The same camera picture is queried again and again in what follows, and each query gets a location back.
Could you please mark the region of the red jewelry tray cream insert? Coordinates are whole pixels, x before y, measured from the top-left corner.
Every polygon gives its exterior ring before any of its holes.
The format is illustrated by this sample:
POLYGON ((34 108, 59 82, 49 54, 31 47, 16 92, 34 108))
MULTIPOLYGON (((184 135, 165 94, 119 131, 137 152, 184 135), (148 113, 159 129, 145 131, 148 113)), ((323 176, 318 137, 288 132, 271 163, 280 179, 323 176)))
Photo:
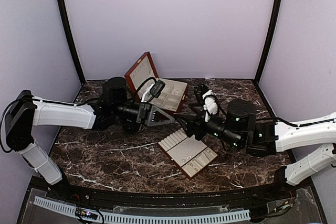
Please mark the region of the red jewelry tray cream insert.
POLYGON ((158 145, 188 179, 194 178, 217 158, 211 148, 194 136, 187 137, 183 129, 168 135, 158 145))

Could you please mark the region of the red wooden jewelry box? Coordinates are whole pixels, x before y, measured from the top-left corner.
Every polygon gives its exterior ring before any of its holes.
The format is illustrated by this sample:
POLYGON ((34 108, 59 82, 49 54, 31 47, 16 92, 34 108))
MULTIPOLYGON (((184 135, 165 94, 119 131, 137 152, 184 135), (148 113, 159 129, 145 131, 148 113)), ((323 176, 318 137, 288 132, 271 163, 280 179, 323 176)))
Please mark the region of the red wooden jewelry box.
POLYGON ((124 77, 136 102, 147 102, 169 114, 180 112, 188 84, 160 78, 150 52, 145 52, 124 77))

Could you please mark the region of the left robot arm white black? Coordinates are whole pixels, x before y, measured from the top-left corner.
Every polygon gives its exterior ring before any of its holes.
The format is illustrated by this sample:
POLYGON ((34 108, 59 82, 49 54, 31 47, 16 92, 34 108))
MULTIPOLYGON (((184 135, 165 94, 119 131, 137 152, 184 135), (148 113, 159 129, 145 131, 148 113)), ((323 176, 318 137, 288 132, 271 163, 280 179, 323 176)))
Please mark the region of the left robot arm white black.
POLYGON ((63 201, 74 197, 74 189, 67 184, 61 168, 39 146, 32 136, 34 126, 68 126, 103 131, 118 124, 123 130, 135 133, 141 125, 148 127, 174 123, 175 119, 150 101, 135 102, 128 95, 126 79, 113 77, 102 85, 98 98, 84 103, 67 103, 45 100, 23 90, 1 116, 8 148, 5 153, 19 153, 27 163, 53 187, 63 201))

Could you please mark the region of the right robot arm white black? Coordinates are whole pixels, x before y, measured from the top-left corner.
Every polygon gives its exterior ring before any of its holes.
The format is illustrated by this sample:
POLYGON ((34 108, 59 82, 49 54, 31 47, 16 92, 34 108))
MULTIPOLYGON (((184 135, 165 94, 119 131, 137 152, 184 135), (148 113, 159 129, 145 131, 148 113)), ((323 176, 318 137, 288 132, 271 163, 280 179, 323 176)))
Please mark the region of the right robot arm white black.
POLYGON ((275 183, 268 187, 268 195, 273 200, 286 194, 288 185, 300 184, 335 161, 335 113, 295 123, 280 118, 258 120, 256 106, 242 99, 228 103, 225 118, 219 116, 218 110, 219 106, 212 100, 196 115, 175 114, 174 117, 188 137, 201 140, 206 134, 213 135, 257 157, 320 145, 301 160, 276 170, 275 183))

